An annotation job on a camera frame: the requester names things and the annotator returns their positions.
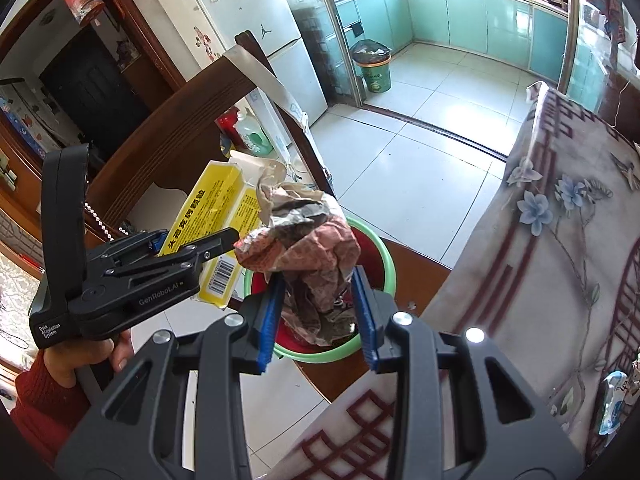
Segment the red sleeve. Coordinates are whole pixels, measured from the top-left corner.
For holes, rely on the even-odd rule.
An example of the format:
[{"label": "red sleeve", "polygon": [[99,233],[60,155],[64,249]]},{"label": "red sleeve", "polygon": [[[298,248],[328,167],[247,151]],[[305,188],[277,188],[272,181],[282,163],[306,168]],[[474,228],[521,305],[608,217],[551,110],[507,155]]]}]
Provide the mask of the red sleeve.
[{"label": "red sleeve", "polygon": [[71,432],[89,409],[82,388],[63,388],[44,365],[43,352],[30,370],[15,380],[18,400],[11,418],[26,441],[50,465]]}]

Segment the flower print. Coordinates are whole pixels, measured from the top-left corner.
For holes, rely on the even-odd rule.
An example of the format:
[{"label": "flower print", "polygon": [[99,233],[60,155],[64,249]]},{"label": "flower print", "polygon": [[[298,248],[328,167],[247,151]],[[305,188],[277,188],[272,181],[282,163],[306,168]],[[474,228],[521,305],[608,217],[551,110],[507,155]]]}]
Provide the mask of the flower print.
[{"label": "flower print", "polygon": [[531,225],[531,234],[540,236],[543,224],[550,224],[554,215],[549,211],[549,200],[543,194],[533,195],[524,192],[524,200],[518,200],[518,209],[522,211],[520,223]]},{"label": "flower print", "polygon": [[584,187],[583,182],[574,184],[574,181],[564,174],[556,184],[556,199],[563,202],[567,211],[573,210],[575,206],[582,207]]},{"label": "flower print", "polygon": [[523,156],[520,159],[520,165],[511,171],[507,184],[515,184],[516,182],[532,182],[534,180],[540,180],[542,175],[533,169],[533,162],[528,156]]}]

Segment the barcode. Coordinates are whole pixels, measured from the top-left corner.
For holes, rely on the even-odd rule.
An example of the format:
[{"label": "barcode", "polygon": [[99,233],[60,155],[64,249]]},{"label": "barcode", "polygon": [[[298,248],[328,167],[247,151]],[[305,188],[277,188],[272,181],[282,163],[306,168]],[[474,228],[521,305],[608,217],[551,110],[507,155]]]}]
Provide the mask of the barcode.
[{"label": "barcode", "polygon": [[207,290],[222,298],[225,295],[226,286],[234,272],[236,261],[226,254],[218,257],[216,262],[216,270],[213,271]]}]

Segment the crumpled paper bag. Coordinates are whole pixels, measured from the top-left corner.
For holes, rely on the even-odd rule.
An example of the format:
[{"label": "crumpled paper bag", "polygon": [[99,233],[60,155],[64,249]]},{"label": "crumpled paper bag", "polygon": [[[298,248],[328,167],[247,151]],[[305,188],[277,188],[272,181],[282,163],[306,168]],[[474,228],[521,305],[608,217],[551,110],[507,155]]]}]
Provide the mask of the crumpled paper bag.
[{"label": "crumpled paper bag", "polygon": [[304,341],[330,346],[353,334],[348,288],[360,247],[335,198],[284,182],[281,164],[266,168],[256,187],[264,226],[236,242],[236,258],[254,272],[283,273],[282,317]]}]

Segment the chair backrest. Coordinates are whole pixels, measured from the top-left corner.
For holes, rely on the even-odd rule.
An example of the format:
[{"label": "chair backrest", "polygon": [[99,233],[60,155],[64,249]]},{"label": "chair backrest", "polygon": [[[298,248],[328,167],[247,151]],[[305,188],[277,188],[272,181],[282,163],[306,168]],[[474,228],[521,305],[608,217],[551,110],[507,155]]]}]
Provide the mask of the chair backrest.
[{"label": "chair backrest", "polygon": [[[250,32],[239,34],[236,41],[273,72]],[[215,119],[254,89],[226,57],[217,59],[129,136],[89,185],[87,202],[103,222],[118,226],[153,182],[190,192],[210,160],[226,161]],[[295,121],[276,109],[319,187],[331,192],[308,139]]]}]

